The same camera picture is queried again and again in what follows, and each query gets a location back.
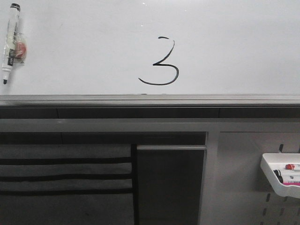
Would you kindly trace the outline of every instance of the white surface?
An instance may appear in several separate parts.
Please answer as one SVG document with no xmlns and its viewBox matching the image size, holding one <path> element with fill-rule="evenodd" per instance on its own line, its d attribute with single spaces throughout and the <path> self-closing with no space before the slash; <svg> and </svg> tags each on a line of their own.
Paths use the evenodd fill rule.
<svg viewBox="0 0 300 225">
<path fill-rule="evenodd" d="M 300 186 L 283 185 L 274 174 L 274 170 L 282 170 L 286 164 L 300 162 L 300 154 L 264 153 L 262 155 L 261 168 L 279 196 L 300 198 Z"/>
<path fill-rule="evenodd" d="M 0 0 L 4 46 L 11 0 Z M 2 95 L 300 94 L 300 1 L 19 0 L 24 66 Z M 170 40 L 158 39 L 159 36 Z M 164 63 L 180 70 L 155 67 Z"/>
</svg>

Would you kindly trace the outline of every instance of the handwritten number 3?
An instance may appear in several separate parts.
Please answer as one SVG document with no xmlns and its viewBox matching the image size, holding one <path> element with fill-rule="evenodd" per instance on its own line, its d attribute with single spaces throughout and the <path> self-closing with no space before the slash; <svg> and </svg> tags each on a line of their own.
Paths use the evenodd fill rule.
<svg viewBox="0 0 300 225">
<path fill-rule="evenodd" d="M 163 39 L 169 39 L 167 37 L 158 37 L 158 39 L 161 39 L 161 38 L 163 38 Z M 158 62 L 156 62 L 156 63 L 153 64 L 154 66 L 160 66 L 160 67 L 173 67 L 176 70 L 176 76 L 174 77 L 174 79 L 171 80 L 170 82 L 167 82 L 167 83 L 150 83 L 150 82 L 143 81 L 141 78 L 139 78 L 139 80 L 141 82 L 149 84 L 149 85 L 168 85 L 168 84 L 171 84 L 174 81 L 176 81 L 176 79 L 179 76 L 179 69 L 176 66 L 171 65 L 171 64 L 161 64 L 163 61 L 165 61 L 171 55 L 171 53 L 172 53 L 172 51 L 174 49 L 174 46 L 175 46 L 175 41 L 173 41 L 173 47 L 170 50 L 170 52 L 162 60 L 160 60 L 160 61 L 158 61 Z"/>
</svg>

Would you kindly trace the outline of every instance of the white plastic tray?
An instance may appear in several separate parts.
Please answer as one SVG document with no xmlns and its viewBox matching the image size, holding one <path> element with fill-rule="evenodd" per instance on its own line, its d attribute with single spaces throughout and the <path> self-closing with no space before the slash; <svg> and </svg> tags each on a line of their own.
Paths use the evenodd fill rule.
<svg viewBox="0 0 300 225">
<path fill-rule="evenodd" d="M 279 182 L 274 170 L 283 170 L 286 164 L 299 164 L 300 154 L 264 153 L 261 168 L 276 194 L 282 197 L 300 198 L 300 186 L 284 185 Z"/>
</svg>

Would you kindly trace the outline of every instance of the marker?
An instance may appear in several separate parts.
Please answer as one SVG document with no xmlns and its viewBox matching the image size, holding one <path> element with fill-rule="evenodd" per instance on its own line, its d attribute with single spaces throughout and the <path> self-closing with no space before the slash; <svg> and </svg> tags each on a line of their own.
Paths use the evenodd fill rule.
<svg viewBox="0 0 300 225">
<path fill-rule="evenodd" d="M 295 170 L 273 170 L 273 172 L 276 174 L 276 176 L 300 176 L 300 171 Z"/>
<path fill-rule="evenodd" d="M 16 35 L 19 25 L 20 16 L 20 5 L 11 4 L 9 9 L 9 21 L 7 26 L 7 36 L 4 47 L 4 57 L 3 57 L 3 83 L 6 84 L 8 81 L 9 74 L 13 68 L 14 56 L 15 56 L 15 42 Z"/>
<path fill-rule="evenodd" d="M 287 170 L 295 170 L 295 171 L 300 171 L 300 164 L 286 164 L 285 168 Z"/>
<path fill-rule="evenodd" d="M 280 183 L 283 184 L 300 184 L 300 174 L 296 173 L 295 175 L 279 175 L 278 170 L 274 170 L 275 175 L 277 176 Z"/>
</svg>

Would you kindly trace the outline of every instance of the gray panel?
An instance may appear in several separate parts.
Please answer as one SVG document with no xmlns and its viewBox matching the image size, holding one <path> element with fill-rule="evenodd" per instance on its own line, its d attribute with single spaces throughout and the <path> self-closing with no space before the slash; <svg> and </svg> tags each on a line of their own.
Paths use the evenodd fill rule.
<svg viewBox="0 0 300 225">
<path fill-rule="evenodd" d="M 205 132 L 72 132 L 61 136 L 64 144 L 205 144 Z"/>
<path fill-rule="evenodd" d="M 129 157 L 130 145 L 0 145 L 0 158 Z M 105 165 L 1 165 L 0 176 L 46 176 L 58 174 L 131 173 L 130 163 Z M 134 224 L 132 194 L 13 196 L 12 191 L 114 190 L 131 188 L 126 180 L 50 180 L 0 182 L 0 224 L 91 225 Z M 9 191 L 10 196 L 2 191 Z"/>
<path fill-rule="evenodd" d="M 0 158 L 113 158 L 130 157 L 130 145 L 64 144 L 0 145 Z"/>
<path fill-rule="evenodd" d="M 222 133 L 211 187 L 213 224 L 299 223 L 300 199 L 276 195 L 259 166 L 262 154 L 278 152 L 282 143 L 298 152 L 299 140 L 300 133 Z"/>
<path fill-rule="evenodd" d="M 300 119 L 18 119 L 0 132 L 298 132 Z"/>
<path fill-rule="evenodd" d="M 7 225 L 133 225 L 132 194 L 1 196 Z"/>
</svg>

